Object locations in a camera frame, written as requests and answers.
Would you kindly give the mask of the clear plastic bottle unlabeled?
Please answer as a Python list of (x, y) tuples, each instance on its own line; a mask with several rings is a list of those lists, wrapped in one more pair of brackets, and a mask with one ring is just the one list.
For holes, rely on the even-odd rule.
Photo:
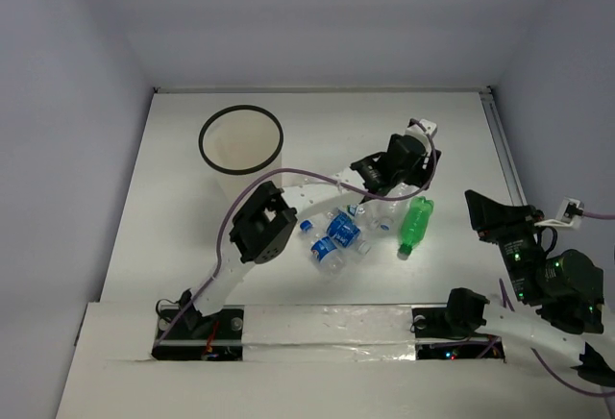
[(405, 183), (397, 185), (386, 195), (386, 198), (396, 198), (396, 201), (379, 200), (376, 205), (376, 212), (379, 216), (397, 214), (407, 206), (409, 202), (408, 195), (412, 195), (418, 190), (419, 187), (415, 185), (407, 185)]

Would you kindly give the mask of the clear bottle green white label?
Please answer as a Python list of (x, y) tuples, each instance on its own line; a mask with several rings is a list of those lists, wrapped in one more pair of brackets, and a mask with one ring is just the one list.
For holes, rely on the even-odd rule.
[(348, 215), (360, 228), (368, 231), (390, 231), (394, 225), (393, 214), (385, 202), (370, 201), (344, 205), (339, 210)]

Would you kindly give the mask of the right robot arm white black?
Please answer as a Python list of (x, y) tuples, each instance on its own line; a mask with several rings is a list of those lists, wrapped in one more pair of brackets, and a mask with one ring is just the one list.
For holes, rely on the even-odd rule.
[(614, 385), (614, 338), (603, 322), (603, 271), (578, 250), (554, 256), (554, 223), (532, 205), (508, 206), (474, 190), (465, 192), (472, 229), (496, 245), (518, 302), (535, 309), (551, 327), (583, 335), (582, 379)]

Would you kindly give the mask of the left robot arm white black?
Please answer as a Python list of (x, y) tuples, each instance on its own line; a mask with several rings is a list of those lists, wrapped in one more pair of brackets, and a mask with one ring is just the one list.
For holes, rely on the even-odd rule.
[(344, 205), (396, 202), (393, 190), (399, 184), (412, 186), (414, 195), (428, 189), (441, 155), (435, 134), (433, 123), (411, 121), (403, 134), (391, 136), (386, 151), (333, 176), (283, 167), (258, 177), (225, 214), (209, 276), (182, 294), (178, 312), (154, 344), (159, 346), (179, 326), (193, 337), (207, 334), (229, 295), (256, 265), (283, 252), (299, 222)]

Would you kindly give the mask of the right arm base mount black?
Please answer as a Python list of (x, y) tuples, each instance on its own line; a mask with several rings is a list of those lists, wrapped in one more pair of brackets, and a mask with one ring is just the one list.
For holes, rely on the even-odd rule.
[(417, 360), (494, 359), (505, 361), (502, 340), (489, 333), (470, 333), (446, 319), (445, 307), (412, 309), (410, 332)]

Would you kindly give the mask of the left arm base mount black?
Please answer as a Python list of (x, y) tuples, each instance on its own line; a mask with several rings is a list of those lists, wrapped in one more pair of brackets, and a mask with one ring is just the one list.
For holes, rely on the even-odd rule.
[(244, 307), (224, 307), (213, 316), (196, 319), (190, 328), (180, 320), (152, 348), (152, 357), (164, 361), (243, 360)]

